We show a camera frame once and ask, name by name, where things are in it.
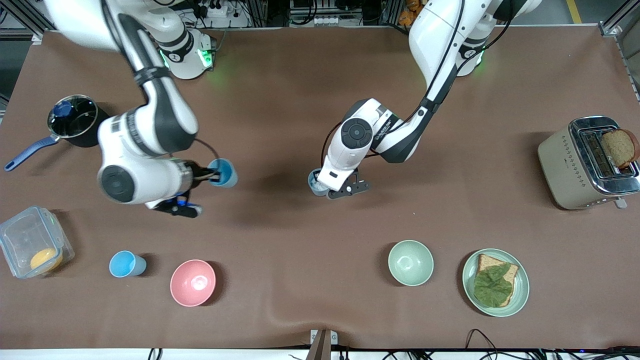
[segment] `pink bowl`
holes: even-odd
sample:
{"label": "pink bowl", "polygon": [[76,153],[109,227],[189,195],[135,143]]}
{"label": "pink bowl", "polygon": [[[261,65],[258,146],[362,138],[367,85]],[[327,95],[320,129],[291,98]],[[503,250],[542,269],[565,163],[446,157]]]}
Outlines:
{"label": "pink bowl", "polygon": [[171,276],[171,296],[182,306],[198,306],[213,294],[216,273],[202,260],[189,260],[178,266]]}

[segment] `blue cup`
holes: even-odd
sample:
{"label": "blue cup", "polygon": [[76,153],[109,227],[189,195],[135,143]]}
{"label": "blue cup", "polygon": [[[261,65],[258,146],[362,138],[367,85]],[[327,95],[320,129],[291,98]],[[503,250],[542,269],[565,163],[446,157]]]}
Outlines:
{"label": "blue cup", "polygon": [[208,168],[216,170],[220,173],[220,179],[217,181],[209,180],[209,184],[219,186],[221,188],[231,188],[238,182],[238,173],[234,165],[227,159],[215,159]]}
{"label": "blue cup", "polygon": [[318,180],[316,180],[316,174],[319,174],[320,170],[321,169],[317,168],[309,173],[307,184],[309,185],[311,191],[313,191],[314,195],[325,196],[327,193],[329,193],[329,187],[321,184]]}
{"label": "blue cup", "polygon": [[138,276],[146,268],[146,260],[127,250],[118,252],[109,262],[109,271],[115,277]]}

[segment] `toaster chrome top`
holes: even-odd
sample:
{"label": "toaster chrome top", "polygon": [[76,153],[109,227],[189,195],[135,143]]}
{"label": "toaster chrome top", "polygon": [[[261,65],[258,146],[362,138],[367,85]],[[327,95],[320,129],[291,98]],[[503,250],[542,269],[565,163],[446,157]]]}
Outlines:
{"label": "toaster chrome top", "polygon": [[626,195],[640,191],[640,171],[636,161],[618,169],[602,146],[602,135],[619,129],[608,117],[592,116],[569,123],[569,133],[582,166],[593,187],[604,195]]}

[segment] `toaster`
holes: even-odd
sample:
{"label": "toaster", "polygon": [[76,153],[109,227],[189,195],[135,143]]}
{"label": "toaster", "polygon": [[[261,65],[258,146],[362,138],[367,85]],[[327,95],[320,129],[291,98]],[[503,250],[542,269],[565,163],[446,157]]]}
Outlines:
{"label": "toaster", "polygon": [[624,209],[623,197],[640,191],[637,162],[618,168],[602,146],[602,135],[615,129],[618,123],[608,117],[583,117],[538,146],[547,183],[562,208],[588,209],[613,202]]}

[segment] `green indicator light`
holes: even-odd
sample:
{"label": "green indicator light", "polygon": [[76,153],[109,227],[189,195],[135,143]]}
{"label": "green indicator light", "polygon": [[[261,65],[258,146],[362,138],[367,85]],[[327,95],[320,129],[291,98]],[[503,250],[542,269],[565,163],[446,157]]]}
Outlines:
{"label": "green indicator light", "polygon": [[484,50],[482,50],[480,52],[480,55],[478,55],[478,60],[476,61],[476,65],[480,65],[480,63],[482,62],[482,55],[484,54]]}
{"label": "green indicator light", "polygon": [[164,62],[164,66],[168,69],[169,68],[169,63],[166,62],[166,58],[164,57],[164,54],[162,53],[162,50],[158,50],[158,52],[160,53],[160,56],[162,56],[162,61]]}
{"label": "green indicator light", "polygon": [[198,55],[200,56],[200,59],[202,60],[202,65],[204,65],[205,67],[210,67],[211,66],[213,61],[211,61],[211,52],[210,51],[198,50]]}

